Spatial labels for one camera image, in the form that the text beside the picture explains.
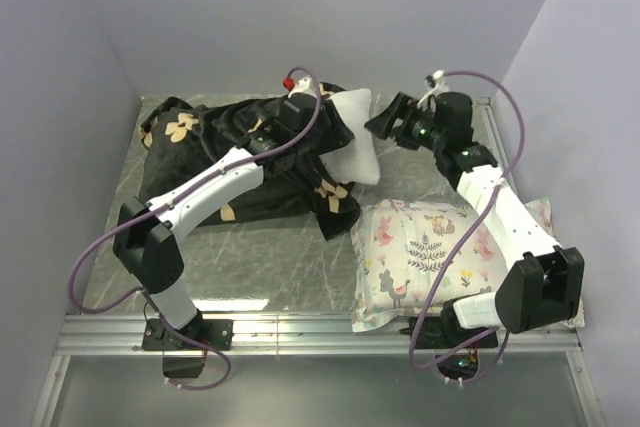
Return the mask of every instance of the gray wall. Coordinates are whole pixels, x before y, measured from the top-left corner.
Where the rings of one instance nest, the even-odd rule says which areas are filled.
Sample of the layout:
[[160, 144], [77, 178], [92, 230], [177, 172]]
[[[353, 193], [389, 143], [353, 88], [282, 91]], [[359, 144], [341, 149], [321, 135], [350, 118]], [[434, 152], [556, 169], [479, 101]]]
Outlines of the gray wall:
[[[580, 336], [611, 426], [638, 425], [639, 0], [547, 0], [509, 73], [528, 138], [525, 199], [551, 197], [564, 244], [587, 261]], [[515, 124], [498, 111], [510, 153]]]
[[85, 0], [0, 0], [0, 424], [28, 425], [139, 99]]
[[437, 68], [501, 78], [544, 3], [92, 1], [142, 93], [274, 91], [299, 63], [347, 86], [414, 93]]

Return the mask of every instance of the patterned pillow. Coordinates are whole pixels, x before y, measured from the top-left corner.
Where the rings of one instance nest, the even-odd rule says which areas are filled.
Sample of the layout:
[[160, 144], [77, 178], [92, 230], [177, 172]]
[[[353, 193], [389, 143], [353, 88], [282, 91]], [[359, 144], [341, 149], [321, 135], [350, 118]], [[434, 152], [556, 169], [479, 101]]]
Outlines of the patterned pillow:
[[[553, 235], [549, 201], [537, 200], [526, 207]], [[462, 205], [385, 200], [364, 207], [351, 229], [358, 259], [353, 331], [375, 329], [400, 315], [417, 315], [445, 258], [475, 219], [477, 214]], [[495, 240], [480, 226], [447, 270], [432, 312], [446, 300], [495, 291], [506, 273]], [[580, 319], [569, 325], [579, 326]]]

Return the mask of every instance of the gray marble tabletop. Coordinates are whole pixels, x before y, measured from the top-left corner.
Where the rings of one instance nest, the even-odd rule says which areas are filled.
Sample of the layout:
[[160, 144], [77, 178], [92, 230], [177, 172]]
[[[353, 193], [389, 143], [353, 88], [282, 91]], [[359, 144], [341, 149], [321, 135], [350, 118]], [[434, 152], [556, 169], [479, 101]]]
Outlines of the gray marble tabletop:
[[[249, 95], [183, 96], [192, 105], [224, 105]], [[374, 95], [372, 110], [383, 110], [392, 95]], [[140, 119], [166, 96], [147, 96]], [[488, 108], [474, 115], [475, 139], [497, 154], [490, 129]], [[375, 140], [382, 179], [376, 186], [356, 185], [361, 205], [382, 199], [464, 202], [438, 173], [426, 150], [412, 152], [391, 141]], [[120, 205], [138, 192], [146, 155], [137, 131], [132, 135], [120, 182], [107, 221], [115, 225]], [[205, 311], [340, 311], [355, 303], [356, 260], [349, 235], [326, 242], [311, 214], [289, 219], [197, 228], [184, 242], [187, 288], [196, 305]], [[85, 296], [91, 307], [118, 298], [136, 285], [111, 252], [111, 244], [99, 251]], [[144, 306], [134, 296], [111, 314], [139, 313]]]

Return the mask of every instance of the pillow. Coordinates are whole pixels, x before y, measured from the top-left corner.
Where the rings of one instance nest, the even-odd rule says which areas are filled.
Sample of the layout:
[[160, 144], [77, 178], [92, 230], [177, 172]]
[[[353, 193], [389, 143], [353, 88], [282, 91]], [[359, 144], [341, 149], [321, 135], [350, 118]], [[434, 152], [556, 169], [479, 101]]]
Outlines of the pillow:
[[[551, 235], [548, 200], [526, 204], [532, 217]], [[420, 313], [442, 264], [477, 214], [469, 206], [385, 200], [363, 207], [351, 229], [358, 260], [354, 332], [378, 328], [395, 317]], [[430, 312], [465, 295], [495, 292], [507, 274], [502, 253], [480, 226], [447, 270]], [[583, 325], [582, 307], [566, 325]]]
[[[298, 80], [289, 95], [298, 92], [313, 93], [309, 77]], [[329, 100], [355, 139], [341, 149], [321, 155], [320, 161], [331, 178], [340, 184], [377, 184], [380, 181], [380, 164], [373, 147], [373, 136], [364, 128], [370, 119], [371, 91], [357, 89], [337, 92], [331, 94]]]

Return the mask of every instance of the black fabric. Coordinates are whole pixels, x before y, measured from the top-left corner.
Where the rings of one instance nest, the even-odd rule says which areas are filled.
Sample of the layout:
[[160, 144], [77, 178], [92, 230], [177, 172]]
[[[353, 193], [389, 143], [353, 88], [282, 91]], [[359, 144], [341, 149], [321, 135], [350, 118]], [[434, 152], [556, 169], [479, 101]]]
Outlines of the black fabric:
[[[354, 137], [344, 125], [329, 94], [339, 86], [323, 83], [323, 114], [300, 148], [294, 168], [265, 180], [202, 225], [285, 218], [312, 212], [325, 239], [347, 232], [360, 216], [351, 196], [353, 184], [339, 185], [327, 173], [319, 155], [347, 145]], [[261, 127], [274, 138], [270, 119], [299, 132], [313, 113], [315, 99], [292, 96], [301, 115], [287, 119], [286, 96], [249, 99], [221, 107], [192, 107], [169, 97], [140, 125], [140, 138], [148, 153], [139, 197], [143, 202], [162, 195], [220, 160], [247, 132]], [[275, 139], [280, 142], [288, 139]]]

